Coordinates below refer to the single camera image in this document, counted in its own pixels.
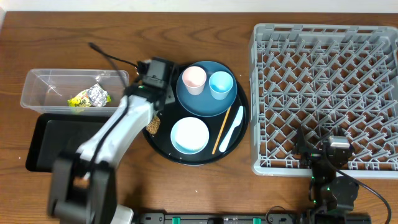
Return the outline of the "brown walnut cookie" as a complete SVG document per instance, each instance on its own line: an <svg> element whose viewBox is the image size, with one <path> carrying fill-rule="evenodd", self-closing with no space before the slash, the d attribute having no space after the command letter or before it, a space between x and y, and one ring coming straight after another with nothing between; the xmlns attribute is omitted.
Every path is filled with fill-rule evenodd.
<svg viewBox="0 0 398 224"><path fill-rule="evenodd" d="M146 126L146 131L152 135L155 135L160 127L160 118L155 116L153 120Z"/></svg>

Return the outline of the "light blue bowl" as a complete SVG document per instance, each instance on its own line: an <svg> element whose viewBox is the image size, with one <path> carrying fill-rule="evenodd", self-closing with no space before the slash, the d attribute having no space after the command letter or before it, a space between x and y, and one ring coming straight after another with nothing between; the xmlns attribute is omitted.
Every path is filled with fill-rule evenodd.
<svg viewBox="0 0 398 224"><path fill-rule="evenodd" d="M180 153L192 155L202 151L210 139L207 125L200 119L186 117L178 120L170 132L173 147Z"/></svg>

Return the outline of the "yellow foil snack wrapper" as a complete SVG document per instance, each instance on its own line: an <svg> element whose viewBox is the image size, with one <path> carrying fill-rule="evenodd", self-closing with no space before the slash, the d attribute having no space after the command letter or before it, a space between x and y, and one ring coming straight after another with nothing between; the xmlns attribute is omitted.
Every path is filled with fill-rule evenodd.
<svg viewBox="0 0 398 224"><path fill-rule="evenodd" d="M104 107L107 103L111 102L111 97L108 92L97 83L81 91L67 102L70 107Z"/></svg>

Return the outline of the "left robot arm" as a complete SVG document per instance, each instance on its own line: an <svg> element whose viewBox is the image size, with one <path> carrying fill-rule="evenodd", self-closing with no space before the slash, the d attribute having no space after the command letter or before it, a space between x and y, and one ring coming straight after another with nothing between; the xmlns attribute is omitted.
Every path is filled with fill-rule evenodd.
<svg viewBox="0 0 398 224"><path fill-rule="evenodd" d="M174 100L171 84L127 87L103 127L53 163L48 216L60 223L132 223L133 210L117 202L116 169L134 138Z"/></svg>

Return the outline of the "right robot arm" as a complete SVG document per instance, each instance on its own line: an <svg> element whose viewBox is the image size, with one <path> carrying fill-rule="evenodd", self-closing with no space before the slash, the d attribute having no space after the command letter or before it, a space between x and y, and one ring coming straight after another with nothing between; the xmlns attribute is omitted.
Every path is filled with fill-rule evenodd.
<svg viewBox="0 0 398 224"><path fill-rule="evenodd" d="M336 173L353 152L354 147L344 136L329 136L315 147L305 139L303 129L297 129L292 153L300 156L301 166L312 171L308 198L314 203L300 215L298 223L347 223L346 214L354 209L359 185Z"/></svg>

